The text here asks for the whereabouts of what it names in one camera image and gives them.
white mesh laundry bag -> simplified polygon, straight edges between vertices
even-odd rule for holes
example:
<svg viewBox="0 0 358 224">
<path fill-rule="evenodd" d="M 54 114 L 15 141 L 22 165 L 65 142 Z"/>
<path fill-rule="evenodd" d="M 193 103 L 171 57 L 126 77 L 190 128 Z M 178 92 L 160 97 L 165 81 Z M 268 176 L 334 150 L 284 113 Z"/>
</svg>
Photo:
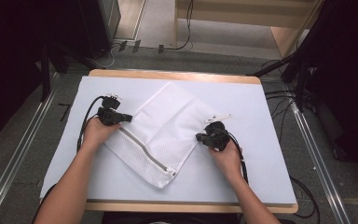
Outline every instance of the white mesh laundry bag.
<svg viewBox="0 0 358 224">
<path fill-rule="evenodd" d="M 196 146 L 196 133 L 215 111 L 181 87 L 168 83 L 105 142 L 131 169 L 164 188 Z"/>
</svg>

metal frame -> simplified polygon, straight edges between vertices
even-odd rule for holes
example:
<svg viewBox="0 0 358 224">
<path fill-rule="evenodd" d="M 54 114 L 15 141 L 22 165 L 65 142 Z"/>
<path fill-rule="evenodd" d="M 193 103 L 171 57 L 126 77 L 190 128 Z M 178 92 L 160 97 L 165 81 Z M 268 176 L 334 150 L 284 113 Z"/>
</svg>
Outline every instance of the metal frame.
<svg viewBox="0 0 358 224">
<path fill-rule="evenodd" d="M 2 201 L 5 199 L 8 190 L 10 189 L 11 183 L 13 182 L 17 172 L 20 169 L 22 162 L 25 159 L 28 149 L 34 140 L 35 134 L 39 130 L 39 126 L 43 118 L 46 116 L 48 108 L 50 107 L 51 101 L 54 98 L 55 92 L 57 90 L 59 81 L 60 75 L 55 73 L 52 78 L 52 90 L 48 95 L 48 98 L 45 102 L 39 104 L 34 117 L 29 123 L 24 135 L 22 136 L 22 139 L 20 140 L 16 150 L 13 153 L 13 156 L 7 164 L 5 171 L 0 177 L 0 206 Z"/>
<path fill-rule="evenodd" d="M 292 90 L 292 88 L 288 84 L 285 84 L 284 86 L 287 90 Z M 350 224 L 351 221 L 345 210 L 344 203 L 342 202 L 342 199 L 337 191 L 336 185 L 334 184 L 334 181 L 331 178 L 331 175 L 324 164 L 324 160 L 322 158 L 318 146 L 316 145 L 315 139 L 313 138 L 313 135 L 310 131 L 310 127 L 308 126 L 304 114 L 299 111 L 296 104 L 292 104 L 291 107 L 293 110 L 293 114 L 295 115 L 298 127 L 305 140 L 305 144 L 307 145 L 307 149 L 310 153 L 312 162 L 316 168 L 316 173 L 319 176 L 322 187 L 324 188 L 324 193 L 326 194 L 327 200 L 330 203 L 337 223 Z"/>
</svg>

wooden table edge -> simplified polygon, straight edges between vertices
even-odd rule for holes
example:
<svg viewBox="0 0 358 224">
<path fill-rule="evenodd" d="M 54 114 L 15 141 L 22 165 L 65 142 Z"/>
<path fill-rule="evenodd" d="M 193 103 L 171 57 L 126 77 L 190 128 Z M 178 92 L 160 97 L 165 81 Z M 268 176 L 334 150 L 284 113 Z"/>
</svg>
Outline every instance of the wooden table edge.
<svg viewBox="0 0 358 224">
<path fill-rule="evenodd" d="M 208 74 L 208 73 L 193 73 L 193 72 L 94 69 L 89 72 L 89 76 L 90 77 L 151 78 L 151 79 L 226 82 L 226 83 L 261 85 L 260 78 L 258 77 L 247 77 L 244 75 L 233 76 L 233 75 Z"/>
<path fill-rule="evenodd" d="M 271 213 L 293 214 L 298 204 L 266 204 Z M 115 212 L 241 213 L 237 203 L 87 202 L 86 210 Z"/>
</svg>

person's hand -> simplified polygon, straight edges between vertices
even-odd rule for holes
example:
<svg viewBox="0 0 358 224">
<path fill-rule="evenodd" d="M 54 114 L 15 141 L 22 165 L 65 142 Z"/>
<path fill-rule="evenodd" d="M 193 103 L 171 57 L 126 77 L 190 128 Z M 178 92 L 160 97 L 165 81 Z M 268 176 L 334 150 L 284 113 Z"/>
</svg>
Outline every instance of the person's hand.
<svg viewBox="0 0 358 224">
<path fill-rule="evenodd" d="M 98 118 L 90 119 L 84 132 L 82 147 L 89 147 L 96 150 L 106 141 L 112 132 L 116 131 L 120 127 L 120 124 L 105 126 Z"/>
<path fill-rule="evenodd" d="M 241 161 L 240 155 L 235 144 L 230 140 L 223 151 L 216 151 L 209 148 L 220 171 L 229 181 L 231 178 L 241 178 Z"/>
</svg>

power cord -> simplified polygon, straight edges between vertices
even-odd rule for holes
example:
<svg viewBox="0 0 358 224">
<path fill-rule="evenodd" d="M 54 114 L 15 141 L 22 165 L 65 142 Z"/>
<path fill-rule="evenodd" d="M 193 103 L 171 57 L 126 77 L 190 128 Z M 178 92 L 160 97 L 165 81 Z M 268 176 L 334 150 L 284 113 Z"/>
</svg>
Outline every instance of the power cord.
<svg viewBox="0 0 358 224">
<path fill-rule="evenodd" d="M 77 139 L 77 150 L 76 151 L 78 151 L 80 149 L 80 147 L 81 147 L 81 144 L 82 144 L 82 141 L 83 141 L 83 133 L 86 130 L 86 127 L 90 122 L 90 120 L 88 119 L 89 113 L 90 113 L 92 107 L 94 106 L 95 102 L 97 102 L 99 99 L 103 99 L 103 96 L 98 96 L 97 98 L 95 98 L 95 100 L 89 106 L 89 109 L 87 110 L 86 116 L 83 119 L 83 124 L 81 125 L 80 134 L 79 134 L 79 137 Z"/>
<path fill-rule="evenodd" d="M 266 97 L 266 100 L 270 100 L 270 99 L 274 99 L 274 98 L 290 98 L 290 99 L 296 99 L 295 96 L 277 95 L 277 96 Z"/>
<path fill-rule="evenodd" d="M 279 103 L 277 103 L 277 106 L 275 106 L 275 109 L 272 111 L 271 113 L 271 116 L 272 116 L 272 119 L 274 119 L 275 117 L 274 116 L 274 113 L 278 110 L 278 107 L 281 103 L 283 103 L 284 101 L 286 100 L 286 98 L 284 98 L 283 100 L 281 100 Z"/>
<path fill-rule="evenodd" d="M 281 114 L 281 113 L 283 112 L 282 122 L 281 122 L 281 131 L 280 131 L 280 135 L 279 135 L 279 143 L 281 143 L 281 141 L 282 141 L 284 118 L 286 117 L 286 113 L 287 113 L 287 111 L 289 110 L 290 106 L 291 106 L 292 103 L 294 103 L 294 102 L 295 102 L 295 101 L 292 100 L 292 101 L 289 103 L 289 105 L 288 105 L 284 110 L 278 112 L 278 113 L 273 117 L 273 119 L 274 119 L 275 117 L 277 117 L 279 114 Z"/>
<path fill-rule="evenodd" d="M 120 47 L 120 44 L 113 44 L 112 48 L 110 49 L 110 56 L 112 56 L 112 62 L 108 65 L 102 65 L 100 63 L 97 63 L 95 60 L 91 60 L 92 62 L 96 63 L 97 65 L 101 66 L 101 68 L 108 68 L 110 66 L 113 65 L 113 63 L 115 63 L 115 57 L 113 56 L 113 50 Z"/>
<path fill-rule="evenodd" d="M 317 222 L 316 222 L 316 223 L 320 224 L 320 223 L 321 223 L 321 211 L 319 210 L 319 206 L 318 206 L 318 204 L 316 203 L 316 200 L 315 200 L 315 198 L 313 197 L 312 193 L 311 193 L 310 190 L 307 188 L 307 186 L 306 186 L 305 184 L 303 184 L 301 181 L 299 181 L 299 180 L 293 178 L 293 177 L 290 176 L 290 175 L 289 175 L 289 177 L 290 177 L 290 179 L 291 179 L 293 182 L 295 182 L 299 187 L 301 187 L 301 188 L 304 190 L 304 192 L 308 195 L 308 197 L 310 197 L 310 200 L 311 200 L 312 203 L 313 203 L 313 210 L 312 210 L 312 212 L 311 212 L 310 214 L 303 216 L 303 215 L 300 215 L 300 214 L 298 214 L 298 213 L 294 213 L 294 215 L 297 216 L 297 217 L 301 217 L 301 218 L 309 218 L 309 217 L 312 217 L 313 214 L 315 214 L 315 212 L 316 212 L 316 218 L 317 218 Z"/>
<path fill-rule="evenodd" d="M 242 174 L 243 174 L 243 178 L 245 179 L 246 183 L 249 183 L 249 180 L 248 180 L 248 173 L 246 171 L 246 165 L 245 165 L 245 161 L 243 159 L 243 156 L 242 156 L 242 151 L 241 151 L 241 148 L 240 148 L 240 144 L 238 143 L 237 139 L 234 137 L 234 135 L 232 135 L 232 133 L 228 133 L 228 137 L 231 139 L 231 141 L 234 143 L 235 147 L 237 148 L 238 150 L 238 153 L 240 154 L 240 161 L 241 161 L 241 168 L 242 168 Z"/>
<path fill-rule="evenodd" d="M 263 64 L 261 64 L 260 69 L 263 69 L 264 66 L 266 66 L 266 64 L 268 63 L 272 63 L 272 62 L 281 62 L 282 64 L 284 64 L 284 62 L 282 60 L 269 60 L 264 62 Z M 283 75 L 283 72 L 281 71 L 281 68 L 278 68 L 278 71 L 281 73 L 281 75 Z"/>
<path fill-rule="evenodd" d="M 183 49 L 188 42 L 190 42 L 191 44 L 191 48 L 193 49 L 193 43 L 190 41 L 190 35 L 191 35 L 191 31 L 190 31 L 190 25 L 191 25 L 191 17 L 193 15 L 193 7 L 194 7 L 194 0 L 190 0 L 190 3 L 188 4 L 187 7 L 187 16 L 186 16 L 186 23 L 187 23 L 187 40 L 185 42 L 185 44 L 179 48 L 167 48 L 167 49 L 162 49 L 162 50 L 179 50 L 179 49 Z M 160 48 L 153 48 L 153 47 L 138 47 L 138 49 L 158 49 L 160 50 Z"/>
<path fill-rule="evenodd" d="M 285 93 L 285 92 L 294 93 L 295 91 L 266 91 L 266 92 L 264 92 L 264 94 L 270 95 L 270 94 Z"/>
</svg>

